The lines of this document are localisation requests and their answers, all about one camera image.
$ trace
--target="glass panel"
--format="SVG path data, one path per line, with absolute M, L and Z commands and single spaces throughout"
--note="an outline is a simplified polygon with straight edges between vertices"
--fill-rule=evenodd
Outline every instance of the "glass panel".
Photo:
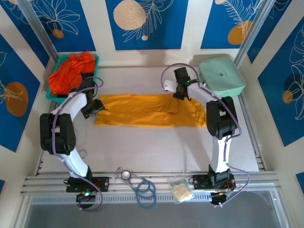
M 104 204 L 92 213 L 76 205 L 33 205 L 27 228 L 279 228 L 269 191 L 246 191 L 223 208 L 211 203 L 158 203 L 151 210 L 136 204 Z

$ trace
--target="white wall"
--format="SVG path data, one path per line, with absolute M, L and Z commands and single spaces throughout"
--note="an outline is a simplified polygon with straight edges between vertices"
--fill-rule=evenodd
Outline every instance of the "white wall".
M 269 170 L 277 172 L 284 197 L 297 227 L 304 225 L 304 195 L 295 175 L 304 171 L 304 138 L 284 147 L 257 78 L 303 18 L 304 1 L 292 0 L 275 30 L 251 65 L 245 58 L 240 72 L 247 82 L 245 98 Z
M 228 54 L 234 58 L 238 49 L 200 49 L 212 2 L 213 0 L 189 0 L 180 50 L 115 51 L 105 1 L 81 0 L 96 52 L 101 57 L 100 67 L 163 66 L 178 62 L 197 66 L 202 60 L 213 58 L 214 55 L 221 57 Z
M 43 86 L 49 75 L 44 75 L 45 68 L 2 7 L 0 7 L 0 21 L 0 34 L 41 82 L 17 152 L 14 153 L 0 146 L 0 179 L 5 180 L 0 195 L 0 227 L 6 228 L 9 227 L 15 212 L 24 178 L 32 174 L 35 169 L 40 152 L 39 117 L 43 112 L 48 111 L 50 102 L 45 98 L 46 92 Z

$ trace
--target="orange cloth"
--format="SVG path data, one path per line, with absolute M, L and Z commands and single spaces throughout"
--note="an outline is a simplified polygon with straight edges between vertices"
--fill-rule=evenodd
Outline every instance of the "orange cloth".
M 88 51 L 80 56 L 71 55 L 48 78 L 52 95 L 67 95 L 71 89 L 78 88 L 82 82 L 81 73 L 94 73 L 95 57 Z
M 96 126 L 138 127 L 206 126 L 206 112 L 195 99 L 182 101 L 173 94 L 100 95 L 105 109 L 98 112 Z

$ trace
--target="food in plastic bag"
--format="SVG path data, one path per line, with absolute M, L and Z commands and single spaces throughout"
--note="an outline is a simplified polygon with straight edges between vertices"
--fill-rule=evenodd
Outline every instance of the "food in plastic bag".
M 170 191 L 176 199 L 176 203 L 182 203 L 192 199 L 193 192 L 190 190 L 187 180 L 183 176 L 170 177 L 168 179 Z

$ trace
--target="yellow cloth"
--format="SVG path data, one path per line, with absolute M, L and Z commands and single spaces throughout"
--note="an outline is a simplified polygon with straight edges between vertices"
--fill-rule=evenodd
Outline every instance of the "yellow cloth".
M 205 108 L 195 99 L 182 101 L 173 94 L 100 95 L 99 99 L 105 109 L 97 114 L 97 126 L 206 126 Z

